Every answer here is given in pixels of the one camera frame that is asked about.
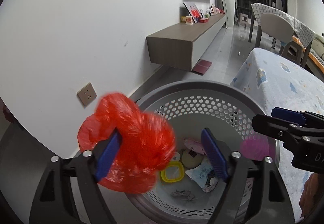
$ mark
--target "yellow plastic lid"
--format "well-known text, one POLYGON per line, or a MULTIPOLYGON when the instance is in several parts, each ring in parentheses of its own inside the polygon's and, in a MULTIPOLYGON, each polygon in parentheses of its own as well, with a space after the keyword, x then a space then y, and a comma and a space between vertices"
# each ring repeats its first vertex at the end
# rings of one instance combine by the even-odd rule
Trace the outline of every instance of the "yellow plastic lid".
POLYGON ((161 172, 161 178, 166 183, 178 182, 184 177, 184 168, 181 162, 171 161, 161 172))

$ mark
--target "red box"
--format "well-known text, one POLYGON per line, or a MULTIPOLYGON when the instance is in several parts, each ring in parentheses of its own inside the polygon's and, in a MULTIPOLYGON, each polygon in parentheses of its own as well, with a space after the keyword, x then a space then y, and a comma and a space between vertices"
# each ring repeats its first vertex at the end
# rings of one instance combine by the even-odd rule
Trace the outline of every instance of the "red box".
POLYGON ((206 22, 208 22, 208 19, 200 19, 199 22, 206 23, 206 22))

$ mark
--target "trash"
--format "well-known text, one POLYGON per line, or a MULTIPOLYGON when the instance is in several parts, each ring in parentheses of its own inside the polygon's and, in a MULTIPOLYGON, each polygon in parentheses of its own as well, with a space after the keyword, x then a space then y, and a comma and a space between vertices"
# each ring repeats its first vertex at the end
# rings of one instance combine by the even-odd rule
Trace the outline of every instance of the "trash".
POLYGON ((176 197, 176 196, 186 196, 187 197, 187 201, 190 201, 192 199, 195 198, 195 195, 192 194, 189 190, 182 190, 182 191, 175 191, 175 192, 172 192, 171 194, 172 197, 176 197))
POLYGON ((142 113, 121 93, 104 96, 78 132, 80 151, 92 150, 117 128, 123 142, 107 176, 99 182, 111 190, 140 194, 156 183, 175 152, 174 133, 167 121, 142 113))
POLYGON ((188 177, 194 180, 204 192, 210 192, 214 190, 218 183, 216 177, 209 176, 211 171, 213 171, 213 167, 207 156, 205 156, 199 166, 194 169, 189 169, 185 173, 188 177))
POLYGON ((171 161, 160 174, 164 182, 174 183, 182 180, 184 177, 184 168, 179 161, 171 161))
POLYGON ((207 155, 203 148, 203 145, 198 141, 192 140, 190 138, 184 138, 183 144, 186 146, 186 148, 198 154, 207 155))
POLYGON ((181 155, 178 152, 174 152, 173 157, 171 158, 171 161, 180 161, 181 155))
POLYGON ((184 150, 181 156, 181 162, 186 168, 192 169, 200 165, 203 155, 191 150, 184 150))

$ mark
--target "blue gripper pad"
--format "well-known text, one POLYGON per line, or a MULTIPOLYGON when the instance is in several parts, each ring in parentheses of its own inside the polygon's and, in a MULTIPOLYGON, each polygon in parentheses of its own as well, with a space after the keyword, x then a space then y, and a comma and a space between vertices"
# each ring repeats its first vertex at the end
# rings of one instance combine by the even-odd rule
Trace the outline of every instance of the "blue gripper pad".
POLYGON ((217 140, 210 132, 208 132, 206 129, 202 130, 201 144, 204 147, 208 159, 214 168, 216 176, 226 182, 229 178, 227 173, 227 162, 222 152, 218 148, 216 141, 217 140))
POLYGON ((273 108, 271 111, 271 116, 289 121, 294 124, 304 125, 306 123, 306 119, 304 118, 302 113, 280 107, 273 108))
POLYGON ((122 144, 121 134, 115 130, 110 136, 110 141, 105 147, 99 159, 97 159, 96 180, 99 182, 103 177, 107 176, 109 169, 114 162, 117 152, 122 144))

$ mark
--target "wooden shelf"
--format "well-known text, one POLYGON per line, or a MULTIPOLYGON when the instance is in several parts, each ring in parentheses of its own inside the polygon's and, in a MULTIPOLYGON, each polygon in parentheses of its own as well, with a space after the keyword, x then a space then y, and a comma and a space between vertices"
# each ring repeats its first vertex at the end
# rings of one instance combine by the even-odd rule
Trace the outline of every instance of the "wooden shelf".
POLYGON ((147 36, 151 62, 191 71, 225 20, 224 14, 218 14, 207 23, 178 23, 147 36))

